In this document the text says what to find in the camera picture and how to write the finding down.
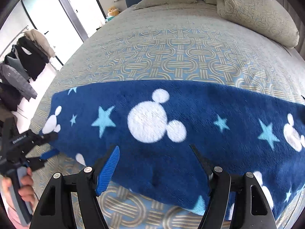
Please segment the person's left hand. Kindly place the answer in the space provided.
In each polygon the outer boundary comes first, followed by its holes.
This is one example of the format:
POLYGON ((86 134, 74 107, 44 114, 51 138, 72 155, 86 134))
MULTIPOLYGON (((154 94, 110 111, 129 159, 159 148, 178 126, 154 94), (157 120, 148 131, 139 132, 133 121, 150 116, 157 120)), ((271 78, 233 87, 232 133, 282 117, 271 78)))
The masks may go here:
MULTIPOLYGON (((27 168, 27 174, 21 178, 21 187, 18 191, 20 197, 25 202, 29 202, 31 204, 31 208, 34 211, 36 209, 38 199, 35 195, 33 185, 34 181, 32 179, 32 170, 31 168, 27 168)), ((7 204, 14 209, 14 204, 12 202, 12 198, 9 192, 9 188, 12 186, 11 179, 9 177, 4 177, 2 179, 2 189, 3 195, 7 204)))

